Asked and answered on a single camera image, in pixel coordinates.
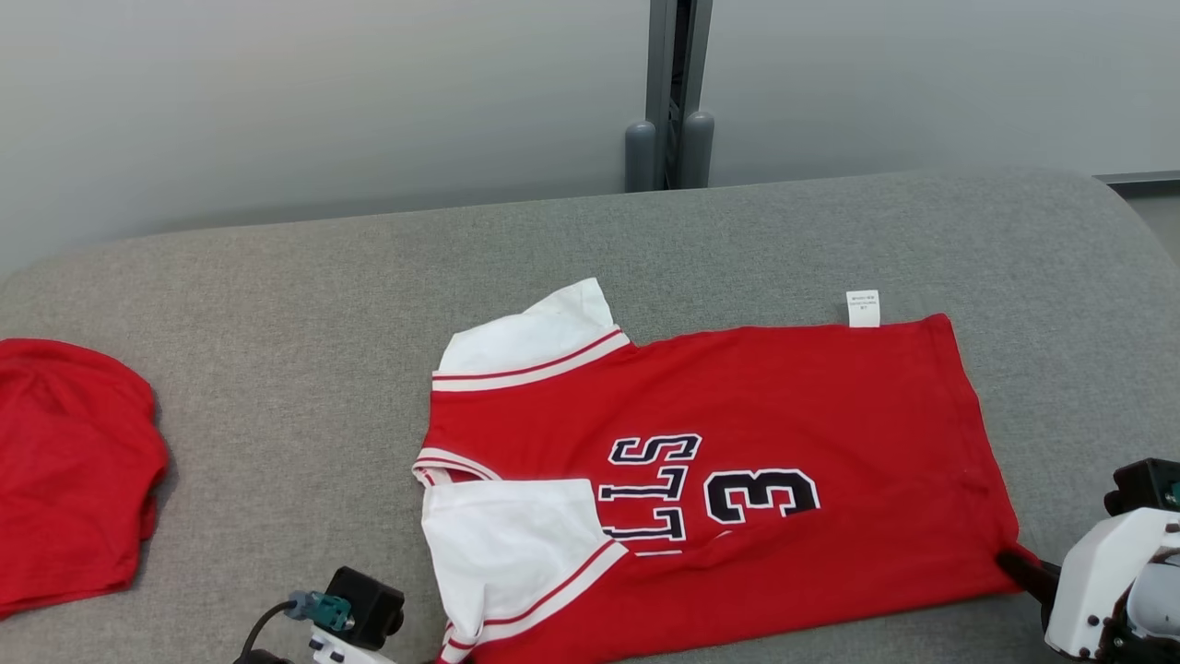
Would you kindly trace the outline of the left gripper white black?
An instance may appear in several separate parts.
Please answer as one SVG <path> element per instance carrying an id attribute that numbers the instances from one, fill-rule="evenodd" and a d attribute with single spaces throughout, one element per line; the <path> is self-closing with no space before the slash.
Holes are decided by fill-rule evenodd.
<path id="1" fill-rule="evenodd" d="M 337 635 L 319 626 L 312 626 L 309 638 L 313 663 L 320 664 L 395 664 L 378 651 L 367 650 L 350 644 Z"/>

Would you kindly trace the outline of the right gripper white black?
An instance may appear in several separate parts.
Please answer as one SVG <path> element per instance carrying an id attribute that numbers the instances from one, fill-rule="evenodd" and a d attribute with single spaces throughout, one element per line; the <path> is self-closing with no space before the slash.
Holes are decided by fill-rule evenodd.
<path id="1" fill-rule="evenodd" d="M 1045 643 L 1084 663 L 1176 662 L 1176 512 L 1140 508 L 1104 518 L 1066 561 L 1015 550 L 996 563 L 1041 605 Z"/>

